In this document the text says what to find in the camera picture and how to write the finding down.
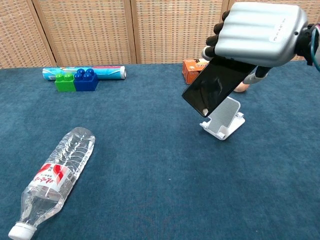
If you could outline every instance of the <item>cable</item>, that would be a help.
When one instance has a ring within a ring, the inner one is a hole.
[[[320,35],[320,24],[318,24],[318,23],[315,25],[315,28],[312,31],[310,51],[311,51],[311,58],[314,63],[314,66],[320,72],[320,65],[319,65],[319,63],[316,59],[316,56],[315,56],[316,31]]]

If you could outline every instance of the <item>cylindrical container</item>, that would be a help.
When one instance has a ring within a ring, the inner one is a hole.
[[[42,75],[45,80],[55,81],[56,74],[72,73],[76,74],[78,69],[93,69],[98,80],[123,80],[126,79],[127,72],[125,66],[68,66],[68,67],[45,67]]]

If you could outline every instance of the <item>blue lego block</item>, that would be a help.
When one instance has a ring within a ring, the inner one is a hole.
[[[89,68],[84,71],[81,68],[74,75],[73,83],[77,92],[95,91],[98,85],[98,77],[93,69]]]

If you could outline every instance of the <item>green lego block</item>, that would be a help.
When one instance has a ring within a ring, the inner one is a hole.
[[[75,92],[76,87],[74,84],[74,76],[72,73],[61,74],[58,73],[55,75],[54,84],[58,92]]]

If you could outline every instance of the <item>wicker screen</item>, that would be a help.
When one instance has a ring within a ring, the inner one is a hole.
[[[289,4],[300,6],[308,16],[308,22],[315,24],[320,21],[320,0],[230,0],[229,9],[235,2],[261,2],[273,4]],[[302,56],[296,56],[293,60],[304,60]]]
[[[55,60],[30,0],[2,0],[0,68],[55,66]]]
[[[33,0],[58,66],[136,63],[129,0]]]
[[[181,63],[201,57],[228,8],[223,0],[131,0],[138,63]]]

